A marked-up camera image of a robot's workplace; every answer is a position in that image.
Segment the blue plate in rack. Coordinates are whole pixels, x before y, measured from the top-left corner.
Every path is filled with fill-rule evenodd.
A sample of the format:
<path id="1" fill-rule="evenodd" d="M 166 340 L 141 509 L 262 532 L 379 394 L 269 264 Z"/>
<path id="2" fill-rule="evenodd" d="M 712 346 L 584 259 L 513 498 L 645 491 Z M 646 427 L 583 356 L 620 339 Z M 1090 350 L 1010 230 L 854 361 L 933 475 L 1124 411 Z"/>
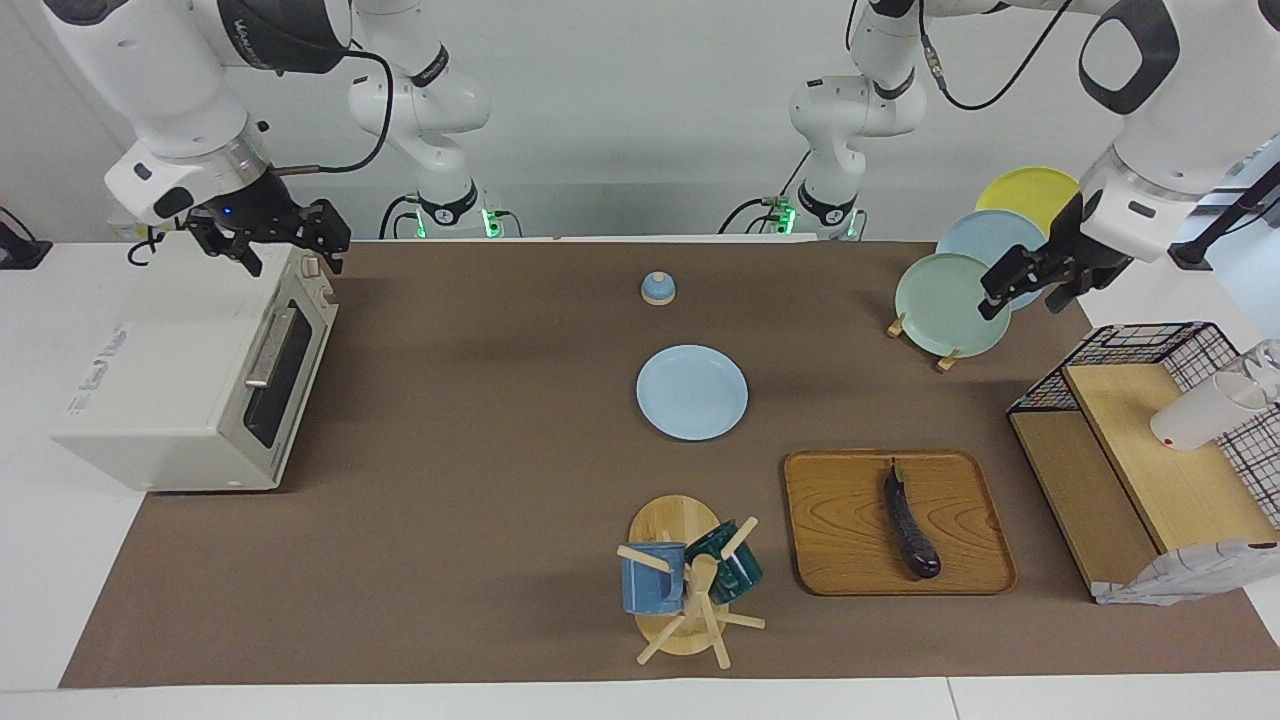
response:
<path id="1" fill-rule="evenodd" d="M 1021 245 L 1028 250 L 1038 250 L 1047 242 L 1047 234 L 1030 219 L 1009 210 L 988 209 L 973 211 L 957 219 L 941 237 L 934 254 L 956 254 L 972 258 L 975 263 L 993 266 L 1011 247 Z M 980 301 L 974 295 L 980 292 L 980 275 L 968 277 L 963 273 L 970 263 L 946 261 L 945 278 L 959 287 L 960 281 L 969 279 L 970 300 Z M 1010 301 L 1005 309 L 1015 313 L 1041 297 L 1043 290 L 1024 293 Z"/>

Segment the wooden stepped shelf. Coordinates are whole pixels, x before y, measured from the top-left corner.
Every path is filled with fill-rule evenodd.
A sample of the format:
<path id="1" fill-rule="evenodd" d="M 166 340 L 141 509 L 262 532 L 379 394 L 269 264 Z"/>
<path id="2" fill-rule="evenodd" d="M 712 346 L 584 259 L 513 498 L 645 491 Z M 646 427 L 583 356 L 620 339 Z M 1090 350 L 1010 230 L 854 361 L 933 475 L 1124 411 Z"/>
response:
<path id="1" fill-rule="evenodd" d="M 1228 455 L 1151 430 L 1180 392 L 1158 364 L 1075 365 L 1010 410 L 1096 603 L 1169 606 L 1280 577 L 1280 520 Z"/>

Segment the blue mug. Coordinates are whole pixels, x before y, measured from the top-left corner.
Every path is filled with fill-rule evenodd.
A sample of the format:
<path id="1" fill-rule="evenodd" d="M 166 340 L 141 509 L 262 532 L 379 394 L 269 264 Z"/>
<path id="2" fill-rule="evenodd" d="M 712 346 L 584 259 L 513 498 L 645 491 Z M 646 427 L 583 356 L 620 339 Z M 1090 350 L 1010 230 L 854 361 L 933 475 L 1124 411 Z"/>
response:
<path id="1" fill-rule="evenodd" d="M 680 542 L 621 544 L 622 606 L 632 615 L 672 615 L 684 609 L 685 548 Z"/>

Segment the wooden tray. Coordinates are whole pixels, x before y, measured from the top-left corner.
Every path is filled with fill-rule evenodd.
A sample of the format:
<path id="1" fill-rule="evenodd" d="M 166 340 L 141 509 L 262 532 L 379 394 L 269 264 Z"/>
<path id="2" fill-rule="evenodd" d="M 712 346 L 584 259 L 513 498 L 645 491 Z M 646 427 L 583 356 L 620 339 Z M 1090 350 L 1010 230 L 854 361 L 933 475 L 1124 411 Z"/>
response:
<path id="1" fill-rule="evenodd" d="M 902 557 L 884 482 L 902 482 L 908 509 L 940 555 L 934 578 Z M 783 461 L 801 585 L 812 594 L 988 596 L 1018 571 L 980 464 L 957 448 L 804 450 Z"/>

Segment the wooden mug tree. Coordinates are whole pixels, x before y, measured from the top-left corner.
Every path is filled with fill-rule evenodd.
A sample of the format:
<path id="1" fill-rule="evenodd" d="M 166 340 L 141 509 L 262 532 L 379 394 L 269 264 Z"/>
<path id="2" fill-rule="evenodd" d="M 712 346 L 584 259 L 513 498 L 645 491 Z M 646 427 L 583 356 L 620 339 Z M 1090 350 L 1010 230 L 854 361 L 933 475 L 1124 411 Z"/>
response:
<path id="1" fill-rule="evenodd" d="M 664 495 L 649 501 L 636 512 L 628 528 L 628 538 L 622 544 L 680 542 L 687 547 L 721 523 L 723 521 L 704 502 L 686 495 Z M 756 518 L 740 523 L 739 532 L 724 548 L 723 556 L 728 557 L 746 542 L 756 524 Z M 726 629 L 765 628 L 762 618 L 736 614 L 730 603 L 716 605 L 710 601 L 709 589 L 716 578 L 716 560 L 709 555 L 696 556 L 692 564 L 685 561 L 684 609 L 676 614 L 628 612 L 646 642 L 636 657 L 637 664 L 645 665 L 658 653 L 692 656 L 709 650 L 717 666 L 727 670 L 732 661 L 724 643 Z"/>

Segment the wooden plate rack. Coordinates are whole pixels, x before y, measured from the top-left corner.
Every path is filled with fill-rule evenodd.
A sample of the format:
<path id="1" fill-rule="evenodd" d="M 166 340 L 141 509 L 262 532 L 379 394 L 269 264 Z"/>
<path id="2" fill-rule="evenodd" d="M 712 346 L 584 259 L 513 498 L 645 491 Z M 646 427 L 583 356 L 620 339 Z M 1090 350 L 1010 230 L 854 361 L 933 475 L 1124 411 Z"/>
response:
<path id="1" fill-rule="evenodd" d="M 899 338 L 905 334 L 905 324 L 908 315 L 905 313 L 899 314 L 895 320 L 886 329 L 886 334 L 890 338 Z M 954 348 L 950 354 L 941 356 L 933 365 L 934 372 L 945 374 L 950 372 L 960 359 L 960 348 Z"/>

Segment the white toaster oven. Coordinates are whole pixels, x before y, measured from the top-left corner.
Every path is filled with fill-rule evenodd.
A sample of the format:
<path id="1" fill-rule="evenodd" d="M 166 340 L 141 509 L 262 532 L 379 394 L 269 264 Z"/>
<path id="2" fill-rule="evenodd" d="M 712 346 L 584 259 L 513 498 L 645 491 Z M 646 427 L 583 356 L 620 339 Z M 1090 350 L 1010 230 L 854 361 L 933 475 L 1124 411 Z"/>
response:
<path id="1" fill-rule="evenodd" d="M 252 277 L 236 263 L 210 258 L 187 234 L 166 238 L 141 272 L 52 439 L 131 489 L 244 492 L 228 488 L 236 455 L 219 425 L 257 313 L 288 261 L 323 272 L 330 286 L 326 301 L 337 305 L 335 318 L 338 311 L 319 255 L 292 245 L 269 245 L 257 255 L 262 274 Z"/>

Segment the grey white cloth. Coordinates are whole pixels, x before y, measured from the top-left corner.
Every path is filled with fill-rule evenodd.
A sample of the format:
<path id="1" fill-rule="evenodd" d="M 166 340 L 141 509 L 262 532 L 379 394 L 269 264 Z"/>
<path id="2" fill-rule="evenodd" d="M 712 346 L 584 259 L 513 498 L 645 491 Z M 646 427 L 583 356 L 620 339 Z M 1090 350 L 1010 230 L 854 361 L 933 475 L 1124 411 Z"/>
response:
<path id="1" fill-rule="evenodd" d="M 1160 555 L 1128 583 L 1092 582 L 1100 605 L 1171 606 L 1280 577 L 1280 543 L 1243 539 L 1193 544 Z"/>

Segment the white cup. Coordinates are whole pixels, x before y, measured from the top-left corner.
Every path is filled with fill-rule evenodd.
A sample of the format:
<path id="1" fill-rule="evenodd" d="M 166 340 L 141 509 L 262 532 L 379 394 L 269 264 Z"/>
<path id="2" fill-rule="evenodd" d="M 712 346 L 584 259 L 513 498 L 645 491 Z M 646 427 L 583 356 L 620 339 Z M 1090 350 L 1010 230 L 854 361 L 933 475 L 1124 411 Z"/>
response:
<path id="1" fill-rule="evenodd" d="M 1157 411 L 1149 429 L 1162 445 L 1192 451 L 1244 425 L 1277 400 L 1277 384 L 1220 372 Z"/>

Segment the clear glass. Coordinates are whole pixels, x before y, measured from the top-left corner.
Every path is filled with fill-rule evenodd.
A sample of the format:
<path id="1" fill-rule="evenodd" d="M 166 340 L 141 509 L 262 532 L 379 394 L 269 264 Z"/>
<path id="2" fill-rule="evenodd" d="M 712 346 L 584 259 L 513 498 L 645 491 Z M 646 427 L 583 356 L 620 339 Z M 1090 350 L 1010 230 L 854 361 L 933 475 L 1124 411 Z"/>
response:
<path id="1" fill-rule="evenodd" d="M 1217 387 L 1233 402 L 1265 410 L 1280 404 L 1280 340 L 1263 340 L 1224 365 Z"/>

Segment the glass oven door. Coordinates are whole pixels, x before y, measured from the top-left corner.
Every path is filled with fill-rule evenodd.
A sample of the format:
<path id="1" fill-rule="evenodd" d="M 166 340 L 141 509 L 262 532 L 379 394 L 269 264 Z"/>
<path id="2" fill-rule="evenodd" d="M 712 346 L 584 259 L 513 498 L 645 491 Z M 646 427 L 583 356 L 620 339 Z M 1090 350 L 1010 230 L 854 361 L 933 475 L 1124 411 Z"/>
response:
<path id="1" fill-rule="evenodd" d="M 282 269 L 230 382 L 219 430 L 236 455 L 227 479 L 232 491 L 279 486 L 335 318 L 325 275 L 303 264 Z"/>

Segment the yellow plate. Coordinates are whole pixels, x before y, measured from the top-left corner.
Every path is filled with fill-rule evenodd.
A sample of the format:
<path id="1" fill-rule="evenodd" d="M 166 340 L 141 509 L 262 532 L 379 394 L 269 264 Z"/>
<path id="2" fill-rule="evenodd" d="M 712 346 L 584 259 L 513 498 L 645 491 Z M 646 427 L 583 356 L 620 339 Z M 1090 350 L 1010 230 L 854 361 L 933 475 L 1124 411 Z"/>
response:
<path id="1" fill-rule="evenodd" d="M 991 181 L 979 193 L 974 209 L 1016 213 L 1048 237 L 1053 220 L 1079 188 L 1079 181 L 1060 169 L 1023 167 Z"/>

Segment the green plate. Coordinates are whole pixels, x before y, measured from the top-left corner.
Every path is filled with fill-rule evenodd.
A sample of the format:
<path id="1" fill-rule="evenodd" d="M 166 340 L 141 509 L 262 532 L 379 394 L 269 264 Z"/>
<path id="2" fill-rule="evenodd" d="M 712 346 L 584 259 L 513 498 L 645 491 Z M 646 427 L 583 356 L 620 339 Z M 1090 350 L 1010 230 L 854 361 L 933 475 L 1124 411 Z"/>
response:
<path id="1" fill-rule="evenodd" d="M 995 347 L 1007 333 L 1012 313 L 1004 309 L 993 320 L 980 315 L 984 291 L 975 292 L 980 301 L 970 300 L 970 281 L 959 287 L 945 278 L 946 261 L 961 265 L 968 277 L 988 272 L 983 263 L 956 254 L 932 254 L 913 263 L 900 277 L 893 297 L 895 318 L 905 313 L 905 336 L 919 348 L 937 357 L 960 348 L 960 359 L 980 355 Z"/>

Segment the brown table mat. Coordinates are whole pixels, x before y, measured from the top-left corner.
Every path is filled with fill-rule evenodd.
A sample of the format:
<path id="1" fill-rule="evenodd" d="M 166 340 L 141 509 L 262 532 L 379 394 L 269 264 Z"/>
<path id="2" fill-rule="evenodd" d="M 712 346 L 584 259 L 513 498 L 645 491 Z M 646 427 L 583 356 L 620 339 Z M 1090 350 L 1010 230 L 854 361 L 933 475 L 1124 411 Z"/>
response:
<path id="1" fill-rule="evenodd" d="M 731 676 L 1280 669 L 1248 597 L 1093 603 L 1006 421 L 1089 324 L 1014 316 L 946 373 L 887 338 L 923 243 L 358 243 L 271 493 L 150 495 L 61 676 L 67 688 L 714 676 L 644 647 L 614 548 L 668 493 L 755 516 L 764 578 Z M 677 295 L 645 304 L 667 272 Z M 663 436 L 643 364 L 717 348 L 750 401 L 730 433 Z M 987 597 L 809 594 L 782 464 L 801 450 L 959 448 L 979 464 L 1018 583 Z"/>

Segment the dark green mug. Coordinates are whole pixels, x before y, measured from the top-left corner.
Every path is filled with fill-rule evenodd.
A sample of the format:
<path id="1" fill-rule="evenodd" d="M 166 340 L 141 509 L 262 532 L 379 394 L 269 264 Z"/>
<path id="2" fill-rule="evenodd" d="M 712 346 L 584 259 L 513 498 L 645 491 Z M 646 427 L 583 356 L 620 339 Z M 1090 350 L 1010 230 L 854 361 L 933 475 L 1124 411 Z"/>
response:
<path id="1" fill-rule="evenodd" d="M 687 564 L 692 564 L 699 555 L 709 555 L 716 560 L 716 578 L 709 589 L 710 601 L 716 605 L 740 600 L 758 585 L 764 575 L 746 542 L 742 542 L 728 557 L 723 556 L 724 548 L 737 532 L 739 524 L 730 519 L 695 539 L 685 550 Z"/>

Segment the black stand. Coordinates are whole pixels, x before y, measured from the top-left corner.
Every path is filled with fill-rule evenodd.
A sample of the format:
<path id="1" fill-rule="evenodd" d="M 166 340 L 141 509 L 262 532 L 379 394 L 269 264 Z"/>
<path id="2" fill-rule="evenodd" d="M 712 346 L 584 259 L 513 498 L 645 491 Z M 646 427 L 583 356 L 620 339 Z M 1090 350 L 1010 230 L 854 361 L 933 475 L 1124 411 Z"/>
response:
<path id="1" fill-rule="evenodd" d="M 1190 241 L 1170 246 L 1167 255 L 1174 264 L 1190 272 L 1211 272 L 1207 252 L 1213 243 L 1248 227 L 1280 206 L 1280 161 L 1274 163 L 1240 197 Z"/>

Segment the light blue plate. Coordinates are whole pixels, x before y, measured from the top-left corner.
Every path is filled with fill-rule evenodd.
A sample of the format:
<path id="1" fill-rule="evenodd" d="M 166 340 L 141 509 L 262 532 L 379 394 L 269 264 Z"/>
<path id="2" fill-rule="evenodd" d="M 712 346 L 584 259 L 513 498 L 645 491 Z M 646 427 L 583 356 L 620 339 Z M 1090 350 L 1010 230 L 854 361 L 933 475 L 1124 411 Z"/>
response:
<path id="1" fill-rule="evenodd" d="M 703 442 L 730 433 L 746 416 L 750 389 L 740 365 L 717 348 L 676 345 L 637 372 L 635 400 L 663 436 Z"/>

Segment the black clamp base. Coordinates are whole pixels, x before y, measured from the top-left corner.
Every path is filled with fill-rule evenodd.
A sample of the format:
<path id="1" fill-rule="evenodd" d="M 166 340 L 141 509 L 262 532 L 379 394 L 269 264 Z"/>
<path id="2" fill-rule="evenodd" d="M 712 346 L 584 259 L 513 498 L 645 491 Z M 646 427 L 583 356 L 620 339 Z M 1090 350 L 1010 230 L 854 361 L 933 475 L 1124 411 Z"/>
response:
<path id="1" fill-rule="evenodd" d="M 52 241 L 37 238 L 13 211 L 0 205 L 0 270 L 31 270 L 49 255 Z"/>

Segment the dark purple eggplant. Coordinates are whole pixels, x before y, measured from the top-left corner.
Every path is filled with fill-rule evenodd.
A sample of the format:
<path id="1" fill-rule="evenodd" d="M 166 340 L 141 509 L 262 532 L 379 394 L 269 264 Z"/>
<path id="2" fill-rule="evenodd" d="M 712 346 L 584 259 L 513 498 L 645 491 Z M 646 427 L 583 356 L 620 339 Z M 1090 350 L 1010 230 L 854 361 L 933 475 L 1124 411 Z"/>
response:
<path id="1" fill-rule="evenodd" d="M 937 578 L 942 571 L 941 557 L 913 515 L 896 457 L 890 459 L 882 489 L 890 529 L 905 568 L 916 579 Z"/>

